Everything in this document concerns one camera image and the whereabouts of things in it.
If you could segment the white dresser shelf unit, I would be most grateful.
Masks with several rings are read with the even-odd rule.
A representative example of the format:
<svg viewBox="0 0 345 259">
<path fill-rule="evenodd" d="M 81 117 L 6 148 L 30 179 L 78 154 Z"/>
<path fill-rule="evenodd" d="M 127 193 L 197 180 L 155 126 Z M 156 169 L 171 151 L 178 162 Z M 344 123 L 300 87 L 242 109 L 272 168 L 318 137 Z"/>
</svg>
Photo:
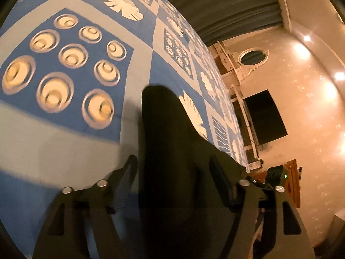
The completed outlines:
<svg viewBox="0 0 345 259">
<path fill-rule="evenodd" d="M 252 125 L 252 121 L 249 116 L 244 103 L 244 96 L 241 91 L 241 84 L 244 80 L 255 70 L 249 73 L 242 72 L 237 57 L 241 52 L 231 52 L 223 42 L 217 41 L 215 44 L 209 47 L 211 55 L 213 55 L 218 68 L 223 74 L 221 75 L 225 86 L 227 87 L 228 94 L 230 95 L 233 103 L 238 103 L 242 117 L 245 123 L 245 129 L 249 135 L 250 144 L 245 146 L 245 152 L 249 152 L 253 155 L 253 161 L 249 162 L 249 170 L 254 171 L 261 169 L 263 166 L 263 160 L 259 158 L 259 144 L 257 142 L 256 134 Z"/>
</svg>

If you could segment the dark grey curtain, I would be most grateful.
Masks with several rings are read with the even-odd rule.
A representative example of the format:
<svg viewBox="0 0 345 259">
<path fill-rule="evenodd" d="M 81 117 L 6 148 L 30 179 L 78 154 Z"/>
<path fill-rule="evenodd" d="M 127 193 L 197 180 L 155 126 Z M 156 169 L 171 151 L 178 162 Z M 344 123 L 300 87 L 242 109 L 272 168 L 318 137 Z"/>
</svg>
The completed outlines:
<svg viewBox="0 0 345 259">
<path fill-rule="evenodd" d="M 168 0 L 210 46 L 245 33 L 282 26 L 278 0 Z"/>
</svg>

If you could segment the black wall television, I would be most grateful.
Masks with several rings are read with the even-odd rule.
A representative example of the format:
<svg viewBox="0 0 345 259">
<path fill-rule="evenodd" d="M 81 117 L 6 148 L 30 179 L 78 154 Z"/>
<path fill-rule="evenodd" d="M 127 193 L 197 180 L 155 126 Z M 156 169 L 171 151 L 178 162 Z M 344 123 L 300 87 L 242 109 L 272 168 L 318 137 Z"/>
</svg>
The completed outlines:
<svg viewBox="0 0 345 259">
<path fill-rule="evenodd" d="M 279 110 L 269 90 L 264 90 L 246 97 L 244 103 L 249 111 L 259 145 L 288 135 Z"/>
</svg>

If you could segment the blue white patterned bedspread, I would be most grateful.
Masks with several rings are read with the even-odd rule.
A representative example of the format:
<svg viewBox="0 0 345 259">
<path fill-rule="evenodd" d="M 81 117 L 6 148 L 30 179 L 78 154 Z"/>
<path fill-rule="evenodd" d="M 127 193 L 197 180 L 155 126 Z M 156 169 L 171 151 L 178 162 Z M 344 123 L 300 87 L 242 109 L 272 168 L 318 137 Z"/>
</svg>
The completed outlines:
<svg viewBox="0 0 345 259">
<path fill-rule="evenodd" d="M 249 165 L 216 63 L 173 0 L 1 0 L 1 221 L 33 256 L 46 210 L 139 152 L 141 93 L 171 89 L 196 131 Z"/>
</svg>

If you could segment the wooden chair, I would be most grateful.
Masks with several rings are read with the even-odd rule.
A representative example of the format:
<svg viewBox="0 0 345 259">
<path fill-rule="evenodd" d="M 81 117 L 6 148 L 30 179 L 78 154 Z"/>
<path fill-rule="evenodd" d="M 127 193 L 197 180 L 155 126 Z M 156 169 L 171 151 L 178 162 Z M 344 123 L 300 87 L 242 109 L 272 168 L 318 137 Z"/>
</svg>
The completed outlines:
<svg viewBox="0 0 345 259">
<path fill-rule="evenodd" d="M 284 164 L 284 166 L 288 170 L 286 192 L 288 193 L 289 197 L 293 201 L 295 207 L 300 208 L 301 207 L 301 193 L 300 193 L 299 180 L 301 179 L 302 168 L 297 166 L 296 159 L 287 162 L 286 164 Z"/>
</svg>

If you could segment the oval wall mirror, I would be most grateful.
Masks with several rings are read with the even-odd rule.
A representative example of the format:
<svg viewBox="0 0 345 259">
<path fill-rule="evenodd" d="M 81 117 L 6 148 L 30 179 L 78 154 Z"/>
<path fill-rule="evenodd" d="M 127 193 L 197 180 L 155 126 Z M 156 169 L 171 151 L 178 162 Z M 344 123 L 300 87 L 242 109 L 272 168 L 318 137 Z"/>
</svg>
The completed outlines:
<svg viewBox="0 0 345 259">
<path fill-rule="evenodd" d="M 260 47 L 253 47 L 243 50 L 237 57 L 237 62 L 242 72 L 249 73 L 260 66 L 265 64 L 270 55 L 268 49 L 262 49 Z"/>
</svg>

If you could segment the black pants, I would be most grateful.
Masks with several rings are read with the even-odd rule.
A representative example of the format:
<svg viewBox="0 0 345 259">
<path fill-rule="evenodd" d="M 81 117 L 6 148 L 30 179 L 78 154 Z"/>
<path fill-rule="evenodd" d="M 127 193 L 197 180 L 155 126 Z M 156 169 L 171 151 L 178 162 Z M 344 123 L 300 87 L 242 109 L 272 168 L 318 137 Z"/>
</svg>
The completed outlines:
<svg viewBox="0 0 345 259">
<path fill-rule="evenodd" d="M 145 87 L 141 117 L 139 218 L 129 222 L 126 257 L 247 258 L 244 168 L 196 131 L 167 87 Z"/>
</svg>

